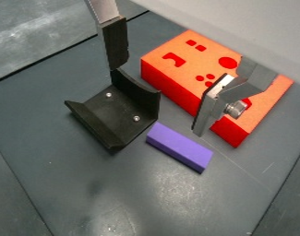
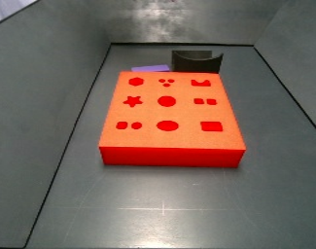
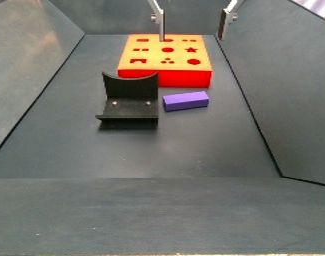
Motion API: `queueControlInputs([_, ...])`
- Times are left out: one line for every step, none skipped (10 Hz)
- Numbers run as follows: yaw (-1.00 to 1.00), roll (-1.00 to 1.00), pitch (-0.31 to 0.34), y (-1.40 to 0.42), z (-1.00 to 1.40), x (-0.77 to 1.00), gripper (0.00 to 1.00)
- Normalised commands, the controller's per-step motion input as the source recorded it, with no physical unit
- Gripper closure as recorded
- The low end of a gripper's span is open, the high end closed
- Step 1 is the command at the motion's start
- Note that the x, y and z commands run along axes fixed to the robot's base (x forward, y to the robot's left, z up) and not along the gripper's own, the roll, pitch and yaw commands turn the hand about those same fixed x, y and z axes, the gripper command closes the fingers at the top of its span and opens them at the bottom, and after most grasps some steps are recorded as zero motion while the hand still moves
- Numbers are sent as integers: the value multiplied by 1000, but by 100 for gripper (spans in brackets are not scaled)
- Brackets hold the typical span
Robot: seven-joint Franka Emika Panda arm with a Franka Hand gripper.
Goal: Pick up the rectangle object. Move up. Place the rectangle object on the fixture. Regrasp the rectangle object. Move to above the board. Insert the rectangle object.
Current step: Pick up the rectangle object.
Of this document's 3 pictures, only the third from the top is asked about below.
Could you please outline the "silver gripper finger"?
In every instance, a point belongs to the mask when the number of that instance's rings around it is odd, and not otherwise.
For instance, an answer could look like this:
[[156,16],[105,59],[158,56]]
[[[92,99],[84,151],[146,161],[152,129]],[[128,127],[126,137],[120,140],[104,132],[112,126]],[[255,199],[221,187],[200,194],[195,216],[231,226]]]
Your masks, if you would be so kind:
[[164,42],[165,41],[165,11],[160,7],[157,0],[148,0],[148,2],[153,10],[150,19],[160,26],[160,41]]
[[224,40],[229,25],[239,19],[239,9],[247,0],[231,0],[227,8],[221,11],[221,19],[219,26],[219,39]]

